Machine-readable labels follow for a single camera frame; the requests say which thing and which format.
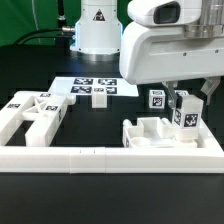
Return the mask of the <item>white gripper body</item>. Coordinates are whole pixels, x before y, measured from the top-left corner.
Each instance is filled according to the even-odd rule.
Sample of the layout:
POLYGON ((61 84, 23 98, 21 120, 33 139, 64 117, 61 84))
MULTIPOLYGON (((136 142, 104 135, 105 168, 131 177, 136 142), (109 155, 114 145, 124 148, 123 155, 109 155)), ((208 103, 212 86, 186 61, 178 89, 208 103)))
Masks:
POLYGON ((131 22, 122 37, 119 71, 130 84, 224 76, 224 35, 188 39, 182 26, 131 22))

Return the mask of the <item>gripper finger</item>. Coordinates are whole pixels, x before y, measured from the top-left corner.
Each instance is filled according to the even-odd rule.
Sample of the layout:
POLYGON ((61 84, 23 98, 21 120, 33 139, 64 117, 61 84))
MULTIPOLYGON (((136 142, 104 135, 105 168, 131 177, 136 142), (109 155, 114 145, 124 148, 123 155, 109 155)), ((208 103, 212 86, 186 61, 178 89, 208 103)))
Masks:
POLYGON ((203 84, 201 91, 206 95, 207 100, 206 104, 209 105, 211 101, 211 96, 214 93, 214 91, 217 89, 221 81, 220 76, 216 77, 207 77, 205 79, 205 83, 203 84))
POLYGON ((168 106, 171 109, 180 109, 182 104, 182 97, 175 92, 175 88, 178 86, 178 82, 168 81, 165 83, 165 86, 168 91, 168 106))

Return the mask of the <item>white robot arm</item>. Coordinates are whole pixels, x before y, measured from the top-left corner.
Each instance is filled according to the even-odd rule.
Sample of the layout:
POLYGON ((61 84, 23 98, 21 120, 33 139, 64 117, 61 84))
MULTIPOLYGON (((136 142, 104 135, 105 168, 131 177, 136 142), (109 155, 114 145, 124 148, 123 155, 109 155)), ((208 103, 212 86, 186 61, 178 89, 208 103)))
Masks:
POLYGON ((224 76, 224 0, 131 0, 123 27, 117 0, 81 0, 71 51, 87 60, 120 57, 119 71, 131 84, 162 83, 169 106, 181 80, 203 78, 210 97, 224 76))

